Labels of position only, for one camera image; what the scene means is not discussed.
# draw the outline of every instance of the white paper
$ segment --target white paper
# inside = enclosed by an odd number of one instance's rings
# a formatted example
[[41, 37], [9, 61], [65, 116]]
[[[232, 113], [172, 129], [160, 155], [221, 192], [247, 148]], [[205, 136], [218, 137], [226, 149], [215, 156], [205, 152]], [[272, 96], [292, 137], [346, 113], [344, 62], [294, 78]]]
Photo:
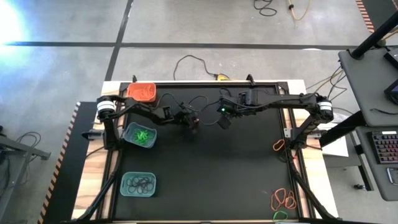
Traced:
[[[318, 129], [329, 130], [336, 125], [336, 123], [319, 124]], [[322, 147], [322, 154], [348, 157], [346, 137], [343, 136], [329, 145]]]

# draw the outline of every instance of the orange bowl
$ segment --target orange bowl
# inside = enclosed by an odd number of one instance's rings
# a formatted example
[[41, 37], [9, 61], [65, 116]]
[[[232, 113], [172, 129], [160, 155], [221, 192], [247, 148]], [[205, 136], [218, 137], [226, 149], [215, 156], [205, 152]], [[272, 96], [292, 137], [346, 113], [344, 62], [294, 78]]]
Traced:
[[136, 101], [150, 103], [156, 99], [155, 83], [132, 83], [127, 88], [127, 97]]

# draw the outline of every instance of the green object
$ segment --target green object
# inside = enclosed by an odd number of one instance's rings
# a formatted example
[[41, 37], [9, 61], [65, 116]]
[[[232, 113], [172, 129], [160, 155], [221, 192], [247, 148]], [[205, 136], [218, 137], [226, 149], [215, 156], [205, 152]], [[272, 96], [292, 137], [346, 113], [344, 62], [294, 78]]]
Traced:
[[124, 132], [124, 140], [141, 147], [151, 148], [156, 141], [156, 129], [147, 128], [135, 122], [129, 124]]
[[123, 174], [120, 194], [126, 197], [150, 197], [155, 193], [156, 176], [151, 172]]
[[[283, 214], [283, 215], [285, 215], [285, 218], [283, 218], [283, 219], [280, 219], [280, 218], [278, 218], [278, 219], [276, 219], [276, 216], [278, 216], [278, 214]], [[286, 212], [284, 212], [284, 211], [276, 211], [275, 213], [274, 213], [274, 216], [272, 217], [272, 220], [286, 220], [287, 219], [287, 213]]]

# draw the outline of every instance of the striped edge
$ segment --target striped edge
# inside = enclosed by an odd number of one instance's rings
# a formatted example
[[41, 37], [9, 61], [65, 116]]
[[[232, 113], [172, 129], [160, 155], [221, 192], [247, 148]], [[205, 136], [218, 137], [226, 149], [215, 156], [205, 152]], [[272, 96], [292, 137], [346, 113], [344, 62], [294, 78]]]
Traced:
[[369, 18], [368, 12], [366, 11], [362, 0], [355, 0], [355, 1], [356, 1], [356, 4], [358, 5], [359, 11], [361, 12], [362, 18], [365, 21], [366, 28], [368, 28], [369, 32], [374, 32], [373, 23]]
[[75, 119], [76, 119], [77, 111], [79, 110], [79, 106], [80, 106], [80, 102], [77, 102], [76, 105], [75, 105], [75, 109], [73, 110], [72, 118], [71, 118], [70, 123], [69, 123], [69, 127], [68, 127], [68, 130], [67, 130], [67, 135], [65, 136], [65, 139], [63, 140], [63, 143], [62, 143], [62, 148], [61, 148], [60, 155], [58, 156], [58, 161], [55, 164], [54, 173], [51, 176], [50, 185], [49, 185], [49, 188], [47, 189], [47, 193], [46, 193], [45, 198], [44, 198], [44, 203], [43, 203], [42, 209], [40, 211], [40, 217], [37, 220], [38, 224], [43, 224], [43, 222], [44, 222], [44, 216], [45, 216], [45, 213], [47, 211], [47, 208], [49, 207], [49, 202], [50, 202], [52, 193], [54, 191], [54, 186], [55, 186], [55, 183], [57, 182], [57, 177], [58, 177], [58, 175], [60, 173], [62, 161], [63, 161], [63, 158], [65, 157], [65, 153], [66, 153], [66, 150], [67, 150], [69, 137], [70, 137], [70, 135], [72, 133], [73, 125], [75, 124]]

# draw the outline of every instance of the keyboard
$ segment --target keyboard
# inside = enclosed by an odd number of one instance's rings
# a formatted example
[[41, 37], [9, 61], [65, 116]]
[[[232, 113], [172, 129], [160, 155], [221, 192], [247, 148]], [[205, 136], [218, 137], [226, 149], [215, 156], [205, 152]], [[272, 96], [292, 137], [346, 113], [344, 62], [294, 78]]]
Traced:
[[379, 164], [398, 164], [398, 134], [395, 131], [373, 131], [369, 140]]

